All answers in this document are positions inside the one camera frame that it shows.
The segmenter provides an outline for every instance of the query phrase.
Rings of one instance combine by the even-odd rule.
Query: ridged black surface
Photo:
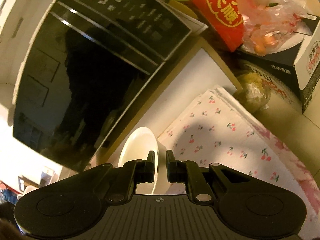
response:
[[[193,204],[185,195],[162,199],[158,202],[156,195],[135,195],[128,204],[108,208],[95,227],[69,240],[250,239],[227,228],[211,207]]]

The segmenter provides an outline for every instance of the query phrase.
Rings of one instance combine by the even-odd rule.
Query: cherry print cloth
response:
[[[320,237],[320,190],[305,165],[222,87],[198,96],[159,138],[175,158],[221,163],[297,194],[307,218],[299,236]],[[184,194],[174,183],[167,194]]]

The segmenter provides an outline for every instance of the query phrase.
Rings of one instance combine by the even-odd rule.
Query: cardboard box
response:
[[[318,0],[313,6],[319,9]],[[276,53],[260,57],[241,49],[236,52],[241,66],[258,73],[276,94],[302,113],[320,79],[319,25],[320,17],[308,14],[297,32]]]

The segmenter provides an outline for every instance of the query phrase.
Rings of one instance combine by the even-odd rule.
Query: white bowl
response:
[[[33,191],[33,190],[36,190],[36,189],[38,189],[38,188],[37,188],[37,187],[34,187],[34,186],[32,186],[32,185],[27,186],[26,189],[24,190],[23,194],[18,194],[18,195],[17,195],[17,199],[19,200],[19,199],[22,198],[25,194],[27,194],[27,193],[29,193],[29,192],[31,192],[31,191]]]
[[[127,139],[122,149],[118,167],[133,160],[146,160],[149,151],[156,153],[155,158],[155,179],[152,183],[140,183],[137,185],[136,194],[150,195],[154,193],[158,178],[158,142],[152,131],[147,127],[140,127],[135,130]]]

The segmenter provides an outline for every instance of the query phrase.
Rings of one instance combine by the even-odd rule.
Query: red packaging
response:
[[[243,20],[236,0],[192,0],[231,52],[242,44]]]

